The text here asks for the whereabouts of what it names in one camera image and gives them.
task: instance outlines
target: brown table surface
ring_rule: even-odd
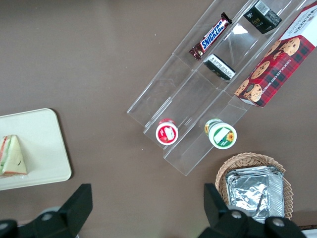
[[[292,220],[317,224],[317,51],[235,125],[234,147],[212,150],[188,176],[126,113],[210,3],[0,2],[0,115],[54,109],[72,164],[68,181],[1,191],[0,219],[34,219],[91,183],[82,237],[194,238],[208,226],[204,183],[231,156],[255,152],[286,169]]]

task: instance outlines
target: wicker basket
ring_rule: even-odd
[[[230,170],[242,169],[248,167],[264,166],[264,165],[274,165],[282,173],[285,172],[285,169],[273,158],[265,155],[258,155],[254,153],[242,153],[236,156],[233,156],[221,166],[218,171],[215,186],[218,189],[222,199],[226,204],[228,204],[228,195],[225,177]],[[291,184],[283,178],[284,181],[284,212],[285,218],[290,219],[293,212],[293,192]]]

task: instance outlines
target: cream plastic tray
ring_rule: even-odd
[[[0,177],[0,190],[68,180],[71,168],[57,116],[51,109],[0,117],[0,138],[16,134],[28,174]]]

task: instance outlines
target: small black package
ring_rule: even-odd
[[[207,57],[204,60],[204,64],[222,80],[230,80],[236,73],[229,65],[214,54]]]
[[[257,1],[243,16],[262,34],[276,28],[282,21],[282,19],[261,0]]]

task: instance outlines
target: cookie box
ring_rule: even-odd
[[[264,107],[317,45],[317,1],[303,8],[235,95]]]

